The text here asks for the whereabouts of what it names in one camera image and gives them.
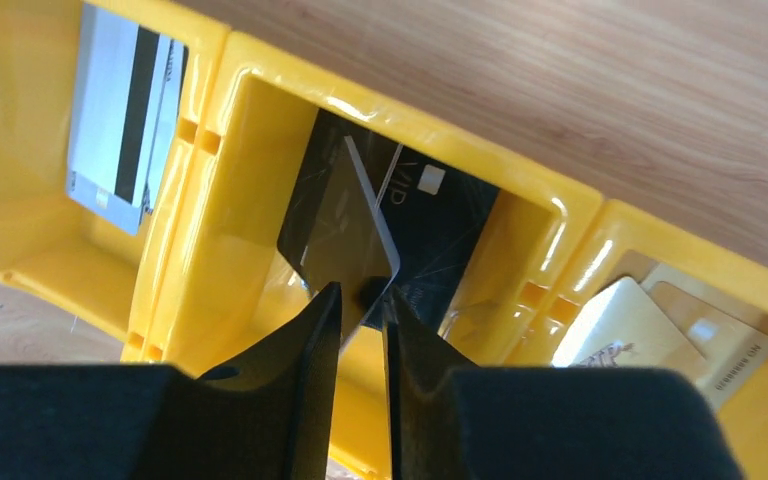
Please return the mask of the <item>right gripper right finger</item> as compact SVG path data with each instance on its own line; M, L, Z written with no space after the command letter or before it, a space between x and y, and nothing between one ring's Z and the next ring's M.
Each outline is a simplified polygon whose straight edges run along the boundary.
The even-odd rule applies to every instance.
M382 301L396 479L740 479L698 391L659 368L481 367Z

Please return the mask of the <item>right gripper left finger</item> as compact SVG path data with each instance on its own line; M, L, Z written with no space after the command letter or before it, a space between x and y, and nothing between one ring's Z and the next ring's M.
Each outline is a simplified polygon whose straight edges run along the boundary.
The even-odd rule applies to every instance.
M321 479L342 295L193 378L169 364L0 365L0 479Z

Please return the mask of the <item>black credit card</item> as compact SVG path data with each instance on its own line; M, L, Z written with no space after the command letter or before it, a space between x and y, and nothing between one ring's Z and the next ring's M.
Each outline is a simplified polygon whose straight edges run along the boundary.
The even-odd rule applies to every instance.
M339 284L345 345L371 316L400 260L354 139L340 134L322 152L314 170L297 178L278 251L311 297Z

